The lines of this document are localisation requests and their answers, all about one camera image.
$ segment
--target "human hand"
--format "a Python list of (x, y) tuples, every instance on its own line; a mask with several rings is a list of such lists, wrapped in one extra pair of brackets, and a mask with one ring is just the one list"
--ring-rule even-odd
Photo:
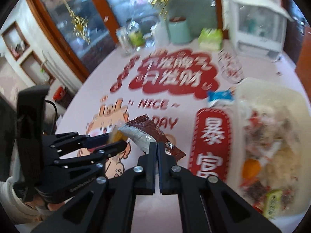
[[(36, 194), (34, 196), (34, 199), (31, 202), (25, 202), (26, 205), (32, 207), (33, 209), (36, 209), (36, 207), (43, 207), (45, 206), (45, 201), (43, 200), (43, 198)], [(65, 204), (65, 202), (61, 202), (59, 204), (48, 204), (48, 209), (50, 211), (56, 211), (58, 209), (60, 209), (61, 206), (63, 206)]]

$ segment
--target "plastic food box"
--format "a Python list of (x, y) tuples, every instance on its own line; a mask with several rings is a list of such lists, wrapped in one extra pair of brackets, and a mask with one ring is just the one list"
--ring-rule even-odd
[(298, 92), (254, 78), (242, 81), (235, 91), (235, 106), (233, 120), (233, 148), (231, 150), (231, 163), (228, 175), (228, 185), (237, 193), (241, 184), (241, 172), (245, 159), (244, 129), (241, 117), (241, 99), (246, 99), (251, 105), (286, 106), (299, 125), (301, 140), (301, 171), (299, 175), (299, 190), (295, 195), (294, 203), (282, 216), (272, 220), (277, 226), (278, 220), (291, 220), (298, 214), (304, 214), (311, 201), (311, 117), (304, 97)]

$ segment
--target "cartoon character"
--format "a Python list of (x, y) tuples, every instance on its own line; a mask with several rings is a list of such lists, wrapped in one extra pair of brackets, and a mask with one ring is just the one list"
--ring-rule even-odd
[[(108, 99), (108, 95), (101, 99), (101, 103), (104, 103)], [(102, 104), (99, 113), (96, 114), (91, 123), (88, 123), (86, 127), (86, 134), (90, 136), (98, 136), (101, 134), (109, 133), (112, 131), (114, 124), (119, 120), (124, 120), (128, 122), (128, 107), (122, 106), (123, 99), (118, 99), (116, 104), (110, 104), (106, 106)], [(85, 148), (80, 149), (78, 152), (79, 156), (89, 155), (92, 150), (87, 150)], [(122, 175), (125, 171), (124, 165), (122, 164), (122, 159), (127, 159), (131, 152), (130, 143), (128, 143), (126, 149), (119, 153), (118, 155), (106, 160), (105, 173), (108, 178), (114, 178)]]

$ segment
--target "metal screw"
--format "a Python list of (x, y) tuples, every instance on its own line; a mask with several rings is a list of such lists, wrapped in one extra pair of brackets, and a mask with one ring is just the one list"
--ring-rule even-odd
[(144, 168), (142, 166), (135, 166), (134, 167), (134, 172), (140, 173), (144, 170)]
[(107, 179), (102, 176), (102, 177), (98, 177), (96, 181), (98, 184), (105, 184), (107, 182)]
[(210, 183), (217, 183), (218, 182), (218, 178), (216, 176), (209, 176), (208, 177), (208, 181)]
[(180, 172), (181, 171), (181, 167), (180, 166), (172, 166), (172, 171), (173, 172)]

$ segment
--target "pink tablecloth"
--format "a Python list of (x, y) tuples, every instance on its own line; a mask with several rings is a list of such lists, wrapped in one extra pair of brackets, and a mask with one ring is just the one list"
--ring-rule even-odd
[[(235, 174), (230, 173), (229, 154), (218, 155), (217, 147), (201, 154), (219, 159), (208, 172), (201, 171), (197, 163), (195, 143), (217, 146), (224, 142), (234, 150), (233, 111), (230, 108), (221, 111), (220, 128), (227, 119), (226, 125), (231, 127), (232, 134), (228, 130), (225, 136), (214, 134), (209, 139), (198, 135), (199, 132), (204, 134), (208, 126), (206, 118), (198, 118), (207, 108), (206, 91), (234, 90), (243, 78), (254, 77), (296, 90), (307, 99), (294, 68), (285, 57), (275, 63), (237, 57), (228, 41), (221, 53), (201, 51), (196, 40), (186, 46), (144, 49), (127, 58), (120, 53), (120, 50), (112, 52), (91, 74), (69, 106), (57, 133), (78, 131), (94, 136), (109, 132), (119, 119), (127, 121), (147, 114), (168, 139), (186, 153), (178, 161), (180, 166), (190, 167), (194, 174), (203, 177), (218, 175), (227, 179), (229, 185), (231, 175)], [(76, 155), (77, 152), (73, 152), (67, 157)], [(141, 155), (143, 152), (130, 142), (124, 154), (109, 160), (107, 176), (121, 175), (135, 166)], [(302, 217), (293, 216), (275, 224), (284, 233), (290, 233)], [(162, 196), (157, 187), (152, 197), (137, 197), (132, 232), (182, 232), (177, 196)]]

